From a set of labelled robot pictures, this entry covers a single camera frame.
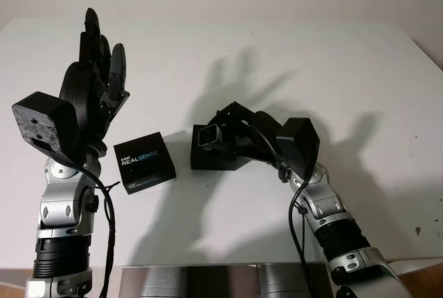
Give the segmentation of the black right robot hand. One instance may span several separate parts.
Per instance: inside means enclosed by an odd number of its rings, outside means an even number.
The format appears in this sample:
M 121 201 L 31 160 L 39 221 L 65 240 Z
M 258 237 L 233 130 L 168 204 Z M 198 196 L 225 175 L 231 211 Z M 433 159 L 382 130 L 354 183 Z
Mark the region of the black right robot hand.
M 289 168 L 277 145 L 282 125 L 263 111 L 253 112 L 238 102 L 218 111 L 200 134 L 200 147 L 265 162 L 278 170 Z

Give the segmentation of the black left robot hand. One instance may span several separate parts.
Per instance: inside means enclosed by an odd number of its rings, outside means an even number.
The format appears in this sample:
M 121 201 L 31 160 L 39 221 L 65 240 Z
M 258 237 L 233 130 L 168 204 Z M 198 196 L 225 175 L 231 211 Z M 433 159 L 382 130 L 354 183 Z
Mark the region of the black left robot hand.
M 110 48 L 93 8 L 87 9 L 84 26 L 79 58 L 66 70 L 60 98 L 75 108 L 83 143 L 103 157 L 109 125 L 130 96 L 125 90 L 126 54 L 121 43 Z

